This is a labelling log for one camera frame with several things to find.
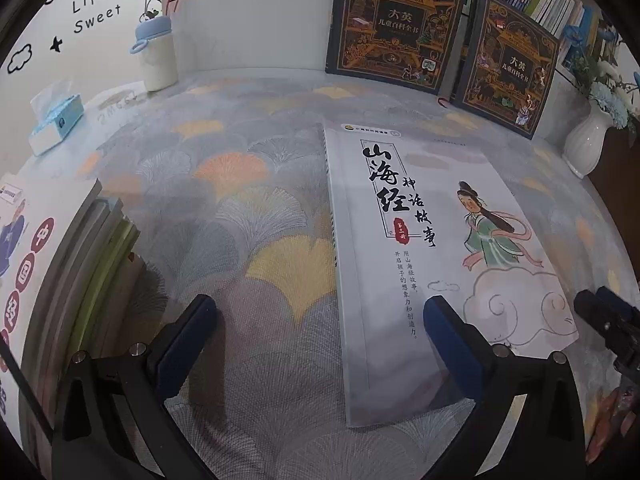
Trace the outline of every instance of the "blue tissue box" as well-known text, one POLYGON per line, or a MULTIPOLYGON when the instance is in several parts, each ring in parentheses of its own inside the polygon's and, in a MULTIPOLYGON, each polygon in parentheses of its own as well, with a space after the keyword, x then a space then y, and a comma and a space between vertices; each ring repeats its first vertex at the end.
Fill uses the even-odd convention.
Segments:
POLYGON ((29 134, 29 144, 35 155, 41 155, 62 142, 82 117, 84 107, 80 94, 71 96, 49 112, 43 123, 29 134))

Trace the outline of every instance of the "patterned tablecloth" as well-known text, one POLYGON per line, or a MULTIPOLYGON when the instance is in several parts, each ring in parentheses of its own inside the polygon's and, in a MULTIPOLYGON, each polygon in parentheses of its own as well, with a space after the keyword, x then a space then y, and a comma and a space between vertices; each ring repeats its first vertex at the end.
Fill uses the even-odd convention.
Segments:
MULTIPOLYGON (((591 184, 543 140, 434 96, 302 70, 199 73, 153 96, 140 84, 103 92, 63 144, 21 172, 98 177, 142 232, 134 250, 147 270, 122 348, 151 339, 196 294, 215 299, 220 329, 166 406, 221 479, 419 478, 473 407, 462 400, 390 426, 345 426, 323 118, 480 147, 569 300, 608 285, 638 303, 624 245, 591 184)), ((580 339, 566 354, 584 413, 619 376, 602 340, 575 319, 580 339)))

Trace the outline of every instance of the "encyclopedia book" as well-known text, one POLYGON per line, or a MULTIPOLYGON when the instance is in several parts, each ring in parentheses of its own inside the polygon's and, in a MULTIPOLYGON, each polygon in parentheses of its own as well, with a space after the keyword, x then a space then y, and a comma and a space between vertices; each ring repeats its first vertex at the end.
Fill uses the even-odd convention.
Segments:
POLYGON ((463 0, 334 0, 326 71, 437 93, 463 0))
POLYGON ((531 139, 545 107, 558 40, 503 0, 471 0, 453 104, 531 139))

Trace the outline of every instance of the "spiral-bound book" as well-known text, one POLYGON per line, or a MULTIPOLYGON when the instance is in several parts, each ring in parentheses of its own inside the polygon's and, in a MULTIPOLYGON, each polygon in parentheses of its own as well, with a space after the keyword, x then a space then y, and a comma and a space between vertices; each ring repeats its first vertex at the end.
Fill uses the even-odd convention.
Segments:
POLYGON ((518 355, 577 339, 542 245, 481 152, 357 124, 325 123, 324 138, 349 426, 460 399, 425 331, 431 296, 518 355))

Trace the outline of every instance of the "vase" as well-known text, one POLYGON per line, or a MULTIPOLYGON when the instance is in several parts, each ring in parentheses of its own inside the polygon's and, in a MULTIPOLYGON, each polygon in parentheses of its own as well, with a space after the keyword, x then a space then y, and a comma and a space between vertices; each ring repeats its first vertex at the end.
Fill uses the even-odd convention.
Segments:
POLYGON ((562 159, 578 178, 591 173, 600 160, 602 143, 613 119, 594 99, 589 100, 591 111, 568 135, 562 149, 562 159))

